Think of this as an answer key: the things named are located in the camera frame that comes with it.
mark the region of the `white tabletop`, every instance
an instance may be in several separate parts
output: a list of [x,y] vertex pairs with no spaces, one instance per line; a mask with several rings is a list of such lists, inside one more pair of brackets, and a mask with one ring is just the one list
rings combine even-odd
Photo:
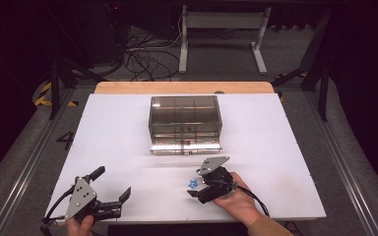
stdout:
[[[122,216],[107,220],[110,223],[233,221],[218,206],[202,205],[187,193],[190,180],[201,183],[198,191],[206,187],[196,173],[204,158],[228,155],[230,160],[223,166],[243,178],[271,218],[326,216],[276,94],[217,94],[222,152],[190,156],[150,154],[149,113],[154,95],[164,94],[90,95],[47,210],[76,176],[105,166],[105,173],[91,182],[100,201],[117,201],[132,188]],[[67,198],[52,216],[64,215],[68,204]]]

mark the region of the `dark background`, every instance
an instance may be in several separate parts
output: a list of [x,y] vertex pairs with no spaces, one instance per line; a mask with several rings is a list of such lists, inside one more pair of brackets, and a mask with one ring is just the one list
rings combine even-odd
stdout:
[[[57,11],[57,5],[52,7],[59,14],[56,16],[59,23],[54,22],[54,16],[48,15],[40,2],[0,1],[0,161],[32,117],[35,111],[32,95],[39,84],[48,80],[55,55],[64,54],[88,66],[109,62],[114,57],[108,53],[115,42],[111,40],[114,34],[107,27],[99,27],[108,22],[103,11],[92,8],[94,11],[88,12],[95,19],[102,18],[99,25],[92,25],[83,22],[92,22],[93,18],[75,15],[78,12],[71,5],[61,8],[61,12]],[[82,12],[89,7],[82,5],[76,10],[79,9]],[[173,34],[176,14],[169,8],[162,10],[166,28],[153,30]],[[134,11],[147,11],[147,8]],[[331,57],[330,75],[338,87],[349,124],[378,174],[378,1],[361,3],[337,14],[335,24],[341,27],[328,30],[326,36],[341,37],[334,43],[323,44],[325,50],[336,52]],[[67,16],[77,24],[72,24]],[[273,9],[269,25],[277,26],[277,29],[312,26],[318,17],[312,9],[279,7]],[[144,26],[147,22],[143,18],[129,18],[128,21],[150,27],[150,24]],[[65,24],[69,30],[60,31],[57,24]],[[99,37],[91,39],[88,33],[96,31]],[[100,48],[106,53],[100,54],[98,45],[107,46],[107,49]]]

